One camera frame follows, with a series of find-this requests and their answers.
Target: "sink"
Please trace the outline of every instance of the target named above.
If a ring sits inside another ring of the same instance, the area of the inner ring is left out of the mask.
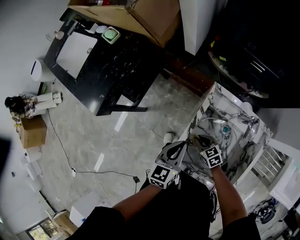
[[[94,37],[73,32],[62,47],[56,63],[76,79],[96,43]]]
[[[260,121],[259,130],[254,138],[243,148],[240,147],[247,122],[252,117],[258,118],[232,93],[214,83],[203,96],[197,113],[179,139],[190,139],[181,169],[201,182],[213,183],[211,172],[199,155],[199,152],[203,151],[203,144],[200,146],[195,141],[195,136],[199,135],[200,138],[209,139],[211,143],[219,145],[223,163],[226,163],[222,169],[229,180],[236,183],[251,170],[252,162],[255,162],[254,159],[260,155],[272,135],[270,129]]]

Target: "gray floor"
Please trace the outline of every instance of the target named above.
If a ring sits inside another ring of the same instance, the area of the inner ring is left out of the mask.
[[[200,98],[175,82],[158,75],[144,97],[141,106],[149,108],[143,113],[114,112],[109,116],[94,116],[58,80],[48,85],[52,92],[61,91],[63,103],[50,110],[51,120],[60,137],[70,165],[77,171],[93,171],[101,153],[103,163],[99,171],[117,171],[146,179],[145,170],[163,146],[168,131],[181,135],[196,113]],[[130,103],[122,97],[121,104]],[[123,124],[117,123],[125,118]],[[115,173],[78,173],[72,177],[68,160],[50,124],[48,126],[43,156],[39,160],[43,177],[42,191],[57,209],[70,210],[80,196],[95,191],[113,206],[132,195],[135,183],[132,177]]]

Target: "sleeve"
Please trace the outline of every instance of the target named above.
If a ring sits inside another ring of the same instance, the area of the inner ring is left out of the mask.
[[[223,235],[220,238],[220,240],[225,239],[260,240],[255,219],[252,216],[248,216],[230,223],[224,228]]]
[[[96,207],[68,240],[94,239],[99,230],[109,234],[117,233],[124,225],[125,219],[118,210]]]

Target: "person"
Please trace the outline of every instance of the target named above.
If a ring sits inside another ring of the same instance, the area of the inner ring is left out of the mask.
[[[9,108],[14,118],[32,118],[36,115],[45,114],[46,109],[57,107],[62,102],[61,92],[46,93],[36,97],[7,97],[5,106]]]
[[[166,134],[165,145],[173,140]],[[260,239],[255,219],[247,216],[241,197],[220,166],[211,169],[222,215],[220,239]],[[209,239],[211,201],[207,187],[180,172],[180,187],[167,189],[146,180],[139,192],[112,208],[96,207],[68,240],[108,236],[147,239]]]

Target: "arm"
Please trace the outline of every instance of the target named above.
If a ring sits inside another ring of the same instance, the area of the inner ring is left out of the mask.
[[[233,221],[246,217],[247,212],[240,195],[226,177],[221,167],[212,168],[211,173],[216,184],[224,228]]]
[[[142,191],[132,195],[112,208],[118,210],[127,222],[136,213],[142,210],[162,189],[152,184]]]

